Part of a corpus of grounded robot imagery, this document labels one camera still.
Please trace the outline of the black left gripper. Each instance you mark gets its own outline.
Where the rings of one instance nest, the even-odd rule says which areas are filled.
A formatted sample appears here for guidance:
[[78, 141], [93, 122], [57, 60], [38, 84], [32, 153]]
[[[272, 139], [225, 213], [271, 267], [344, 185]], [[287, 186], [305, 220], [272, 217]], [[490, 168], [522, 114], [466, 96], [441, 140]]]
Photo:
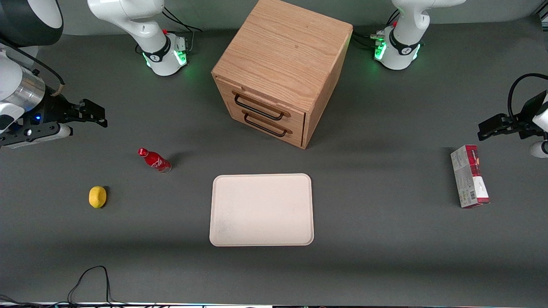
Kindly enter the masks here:
[[527, 100], [519, 113], [514, 113], [512, 103], [509, 106], [508, 115], [499, 113], [482, 121], [478, 125], [478, 140], [483, 142], [488, 138], [497, 135], [509, 135], [518, 133], [520, 139], [527, 139], [533, 136], [544, 138], [546, 132], [533, 122], [534, 116], [542, 109], [546, 97], [546, 91], [539, 93], [533, 98]]

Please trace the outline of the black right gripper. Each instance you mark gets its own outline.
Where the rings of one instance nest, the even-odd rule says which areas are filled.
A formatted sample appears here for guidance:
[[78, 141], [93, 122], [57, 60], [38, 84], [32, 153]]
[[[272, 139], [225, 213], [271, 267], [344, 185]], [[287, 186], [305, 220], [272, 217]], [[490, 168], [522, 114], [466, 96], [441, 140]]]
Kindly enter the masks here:
[[51, 121], [61, 124], [72, 121], [91, 121], [103, 128], [108, 127], [104, 108], [88, 99], [82, 99], [79, 103], [73, 104], [63, 95], [47, 94], [36, 107], [24, 113], [24, 127]]

